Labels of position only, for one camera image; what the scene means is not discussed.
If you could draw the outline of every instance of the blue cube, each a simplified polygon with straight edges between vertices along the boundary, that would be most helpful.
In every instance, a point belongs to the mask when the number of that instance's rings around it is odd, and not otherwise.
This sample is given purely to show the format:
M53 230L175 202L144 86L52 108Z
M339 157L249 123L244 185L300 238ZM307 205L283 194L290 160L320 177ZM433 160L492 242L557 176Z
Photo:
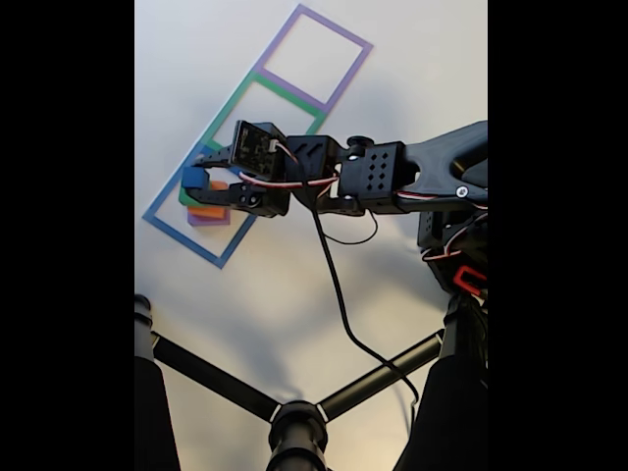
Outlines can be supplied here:
M209 175L205 172L205 169L200 167L185 167L183 168L183 178L181 186L185 189L202 189L207 188L209 185Z

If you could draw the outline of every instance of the purple tape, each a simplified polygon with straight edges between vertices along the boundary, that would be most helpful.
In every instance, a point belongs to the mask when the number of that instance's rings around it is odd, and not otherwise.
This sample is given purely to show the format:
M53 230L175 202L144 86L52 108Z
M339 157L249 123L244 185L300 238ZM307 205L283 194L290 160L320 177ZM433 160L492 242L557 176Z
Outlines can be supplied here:
M332 96L327 101L327 103L320 102L319 100L317 100L310 94L304 92L300 88L288 83L284 79L277 77L272 72L264 69L264 66L266 65L268 60L271 58L273 53L280 46L282 41L286 38L286 35L294 26L294 24L296 23L296 20L298 20L298 17L300 17L301 15L305 15L306 17L309 17L315 22L318 22L321 25L328 27L330 30L345 37L349 41L356 43L358 46L362 48L362 51L357 56L357 58L355 59L355 61L353 62L349 70L347 71L347 73L344 75L344 77L342 78L342 80L340 81L340 83L338 84L334 92L332 93ZM362 66L362 64L366 60L366 57L369 55L372 49L373 49L373 44L365 41L359 36L356 36L352 32L347 31L342 26L331 22L327 18L322 17L321 15L310 10L304 5L298 5L294 9L292 14L289 16L284 26L282 26L282 28L279 30L277 35L273 38L268 48L266 48L266 50L262 53L260 58L257 60L255 65L253 66L253 71L257 72L261 76L264 76L268 80L271 80L272 82L276 83L281 88L284 88L290 93L296 95L297 97L299 97L301 100L305 101L306 103L312 106L315 106L316 108L319 108L325 113L329 113L332 110L332 108L334 108L334 105L336 105L336 103L340 99L340 96L344 93L346 88L349 86L349 83L351 82L353 77L355 77L355 74L357 74L358 69Z

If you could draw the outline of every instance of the black tripod leg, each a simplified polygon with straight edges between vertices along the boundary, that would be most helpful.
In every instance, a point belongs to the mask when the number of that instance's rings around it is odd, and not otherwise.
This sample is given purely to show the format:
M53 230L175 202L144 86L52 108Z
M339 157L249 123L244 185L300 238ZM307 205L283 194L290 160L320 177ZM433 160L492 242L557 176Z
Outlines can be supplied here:
M150 303L135 295L134 469L180 470L166 387L154 363L150 340Z
M477 301L452 299L439 361L430 369L412 435L393 471L488 469L489 390Z

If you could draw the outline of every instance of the red connector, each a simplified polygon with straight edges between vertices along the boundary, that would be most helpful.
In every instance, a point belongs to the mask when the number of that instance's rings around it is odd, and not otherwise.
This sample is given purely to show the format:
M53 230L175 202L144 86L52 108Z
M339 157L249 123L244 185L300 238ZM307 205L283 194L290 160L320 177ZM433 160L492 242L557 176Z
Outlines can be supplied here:
M474 287L473 285L469 285L467 282L462 280L462 276L465 273L468 273L469 275L472 275L478 280L482 280L483 282L487 280L486 275L482 275L480 272L473 270L471 267L462 265L456 272L455 277L453 277L453 282L456 283L459 287L461 287L462 289L466 289L471 294L481 296L481 291L479 288Z

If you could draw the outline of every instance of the blue tape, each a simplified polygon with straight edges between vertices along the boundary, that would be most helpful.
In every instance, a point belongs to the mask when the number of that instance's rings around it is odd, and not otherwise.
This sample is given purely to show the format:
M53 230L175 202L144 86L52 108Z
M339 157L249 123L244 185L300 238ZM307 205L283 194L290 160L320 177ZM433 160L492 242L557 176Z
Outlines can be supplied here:
M244 236L246 236L248 230L251 229L251 226L253 226L253 223L257 219L255 215L248 215L248 217L244 220L244 223L242 223L242 225L237 230L237 233L235 233L234 238L232 238L231 242L229 242L229 245L227 245L225 251L220 255L216 255L215 253L210 252L206 248L194 242L187 235L183 235L175 228L166 224L156 216L156 213L157 211L159 211L161 205L164 204L164 201L166 200L168 195L173 191L173 189L175 189L175 186L181 180L183 176L183 168L186 165L189 165L198 154L208 155L210 152L213 152L210 147L207 147L201 142L197 142L196 145L192 147L192 150L190 150L189 154L187 154L187 157L185 157L185 159L179 165L173 176L168 180L166 185L159 192L155 200L150 204L150 206L142 216L142 219L166 234L167 236L172 237L177 242L189 248L192 252L200 255L209 263L216 265L222 270L227 261L233 255L239 243L242 241ZM231 167L229 168L229 170L235 175L239 173L238 168Z

